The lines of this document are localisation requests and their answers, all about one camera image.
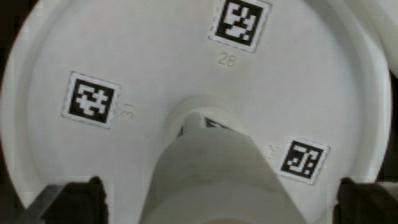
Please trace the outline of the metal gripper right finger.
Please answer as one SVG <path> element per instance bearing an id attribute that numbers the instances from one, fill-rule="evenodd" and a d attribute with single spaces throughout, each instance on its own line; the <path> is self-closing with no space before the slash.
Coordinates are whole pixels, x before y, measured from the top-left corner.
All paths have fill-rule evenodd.
<path id="1" fill-rule="evenodd" d="M 342 179 L 333 224 L 398 224 L 398 182 Z"/>

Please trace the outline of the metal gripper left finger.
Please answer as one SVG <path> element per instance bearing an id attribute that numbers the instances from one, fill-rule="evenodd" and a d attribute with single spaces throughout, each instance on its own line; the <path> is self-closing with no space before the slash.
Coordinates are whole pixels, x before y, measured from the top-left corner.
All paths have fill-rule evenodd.
<path id="1" fill-rule="evenodd" d="M 109 224 L 103 181 L 68 182 L 45 187 L 16 224 Z"/>

